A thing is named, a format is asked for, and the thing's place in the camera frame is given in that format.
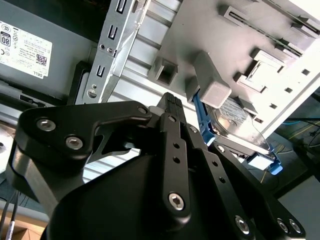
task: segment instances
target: rectangular slot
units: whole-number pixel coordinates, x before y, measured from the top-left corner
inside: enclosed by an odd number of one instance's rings
[[[100,65],[98,66],[98,69],[96,71],[96,75],[100,78],[102,78],[102,76],[104,75],[105,72],[105,67],[101,67]]]
[[[126,3],[127,3],[127,0],[119,0],[118,4],[116,5],[115,11],[117,13],[123,14],[124,10],[125,10]]]
[[[260,124],[262,124],[262,123],[264,122],[263,120],[261,120],[261,119],[259,119],[259,118],[257,118],[257,117],[256,117],[254,120],[255,120],[256,122],[260,123]]]
[[[20,100],[25,101],[25,102],[27,102],[29,104],[32,104],[32,105],[36,105],[36,106],[38,106],[40,108],[44,108],[46,106],[42,102],[36,102],[33,99],[31,99],[31,98],[29,98],[27,96],[24,96],[24,95],[20,95]]]
[[[292,89],[290,88],[290,87],[287,87],[286,89],[285,89],[285,91],[288,93],[288,94],[290,94],[290,93],[292,93]]]
[[[138,5],[139,5],[139,1],[138,1],[138,0],[135,0],[135,1],[134,1],[134,4],[133,4],[133,7],[132,7],[132,10],[131,10],[131,12],[132,12],[133,14],[136,13],[137,8],[138,8]]]
[[[158,81],[163,82],[166,85],[169,85],[173,75],[175,74],[176,67],[171,64],[165,64],[162,72],[158,78]]]
[[[111,25],[110,26],[110,30],[109,30],[109,34],[108,34],[108,38],[114,40],[117,34],[118,28]]]
[[[274,105],[273,103],[270,104],[270,108],[272,109],[276,109],[278,106],[277,105]]]
[[[307,69],[304,69],[304,70],[302,71],[302,74],[304,74],[304,75],[306,75],[306,76],[308,76],[309,73],[310,73],[310,71],[308,71]]]

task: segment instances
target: blue plastic tab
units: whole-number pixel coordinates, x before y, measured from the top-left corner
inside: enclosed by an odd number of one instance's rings
[[[282,169],[284,169],[282,166],[281,166],[281,163],[272,163],[269,167],[269,172],[272,174],[272,175],[277,175],[278,173],[280,173],[282,171]]]
[[[215,134],[212,131],[210,116],[205,110],[204,104],[200,101],[198,93],[194,95],[193,102],[195,106],[196,116],[198,118],[201,136],[207,146],[210,146],[215,140]]]

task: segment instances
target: cardboard box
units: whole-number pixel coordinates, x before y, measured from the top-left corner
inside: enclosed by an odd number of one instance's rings
[[[12,235],[12,240],[40,240],[41,235],[26,229]]]

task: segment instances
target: black metal bracket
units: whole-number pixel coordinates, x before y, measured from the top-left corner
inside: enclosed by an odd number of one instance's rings
[[[262,187],[231,152],[216,142],[209,150],[218,155],[245,212],[254,219],[266,239],[300,239],[306,235],[298,220]]]
[[[172,99],[163,100],[171,107],[161,116],[134,101],[21,115],[8,180],[44,206],[51,219],[43,236],[304,239],[300,223],[227,148],[212,144],[208,151]],[[141,149],[140,155],[83,183],[87,162],[131,148]]]

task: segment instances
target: screw hole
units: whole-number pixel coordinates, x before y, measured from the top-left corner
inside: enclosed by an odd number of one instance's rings
[[[222,182],[223,184],[225,184],[226,183],[226,180],[221,176],[221,177],[219,177],[219,180],[220,180],[220,182]]]
[[[173,161],[176,163],[176,164],[179,164],[180,163],[180,159],[179,158],[177,158],[177,157],[173,157]]]
[[[145,110],[145,109],[142,108],[142,107],[139,107],[138,110],[139,110],[140,113],[143,113],[143,114],[146,114],[146,113],[147,113],[147,110]]]

